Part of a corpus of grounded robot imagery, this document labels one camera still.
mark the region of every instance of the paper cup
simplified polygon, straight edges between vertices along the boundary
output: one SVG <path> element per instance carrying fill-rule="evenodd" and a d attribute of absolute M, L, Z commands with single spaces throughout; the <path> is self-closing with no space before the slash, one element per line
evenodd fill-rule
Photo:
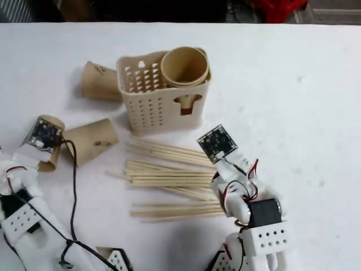
<path fill-rule="evenodd" d="M 46 120 L 46 121 L 48 121 L 48 122 L 50 122 L 50 123 L 53 123 L 54 125 L 61 128 L 62 131 L 64 131 L 65 125 L 57 117 L 53 117 L 53 116 L 49 116 L 49 115 L 41 115 L 39 117 Z M 41 172 L 54 171 L 56 169 L 56 163 L 58 162 L 59 152 L 60 152 L 60 146 L 55 148 L 55 150 L 52 153 L 52 155 L 50 156 L 50 160 L 48 162 L 40 162 L 39 163 L 38 170 L 41 171 Z"/>
<path fill-rule="evenodd" d="M 92 99 L 121 102 L 117 71 L 88 61 L 82 74 L 81 93 Z"/>
<path fill-rule="evenodd" d="M 188 88 L 199 85 L 206 79 L 209 63 L 201 50 L 180 47 L 164 55 L 160 68 L 169 86 Z"/>
<path fill-rule="evenodd" d="M 85 164 L 110 146 L 118 143 L 118 136 L 109 119 L 65 131 L 63 137 L 65 140 L 74 142 L 78 166 Z M 67 146 L 74 157 L 72 146 L 68 143 Z"/>

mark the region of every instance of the toppled paper cup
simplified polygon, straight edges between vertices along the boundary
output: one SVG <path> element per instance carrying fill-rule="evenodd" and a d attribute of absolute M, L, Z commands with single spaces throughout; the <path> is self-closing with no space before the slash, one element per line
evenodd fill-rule
<path fill-rule="evenodd" d="M 121 102 L 117 71 L 88 61 L 82 74 L 81 93 L 92 99 Z"/>
<path fill-rule="evenodd" d="M 74 143 L 78 166 L 92 160 L 112 145 L 118 143 L 118 136 L 109 119 L 67 130 L 63 133 L 63 137 L 65 140 L 71 140 Z M 71 144 L 67 143 L 67 146 L 74 157 Z"/>

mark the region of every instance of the white table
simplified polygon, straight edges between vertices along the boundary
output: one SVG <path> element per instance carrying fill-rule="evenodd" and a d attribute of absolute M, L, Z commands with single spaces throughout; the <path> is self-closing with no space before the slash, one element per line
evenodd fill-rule
<path fill-rule="evenodd" d="M 125 106 L 80 97 L 87 60 L 115 68 L 118 57 L 188 45 L 204 48 L 213 82 L 199 129 L 148 137 L 177 144 L 222 123 L 239 147 L 259 157 L 258 175 L 289 202 L 303 270 L 356 270 L 361 238 L 361 27 L 246 24 L 1 24 L 0 145 L 14 150 L 36 117 L 67 128 L 110 117 L 121 143 L 78 171 L 75 225 L 90 245 L 122 247 L 134 270 L 202 270 L 233 219 L 142 224 L 131 202 L 175 196 L 130 190 L 108 177 L 122 170 L 130 132 Z M 69 227 L 72 168 L 39 185 Z M 2 270 L 21 270 L 0 241 Z"/>

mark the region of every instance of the floor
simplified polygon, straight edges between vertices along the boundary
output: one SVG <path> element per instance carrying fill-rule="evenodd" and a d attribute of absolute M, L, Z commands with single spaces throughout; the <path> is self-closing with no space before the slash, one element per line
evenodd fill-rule
<path fill-rule="evenodd" d="M 260 23 L 252 5 L 233 0 L 228 5 L 227 23 Z M 351 24 L 361 25 L 361 0 L 310 0 L 304 11 L 288 18 L 291 24 Z"/>

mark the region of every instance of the beige basket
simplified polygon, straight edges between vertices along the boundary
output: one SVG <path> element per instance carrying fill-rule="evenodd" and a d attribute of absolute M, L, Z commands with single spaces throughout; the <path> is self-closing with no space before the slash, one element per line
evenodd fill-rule
<path fill-rule="evenodd" d="M 190 129 L 201 123 L 211 73 L 209 71 L 206 80 L 198 86 L 166 88 L 160 71 L 160 63 L 166 53 L 158 51 L 142 56 L 125 56 L 117 61 L 118 86 L 136 135 Z"/>

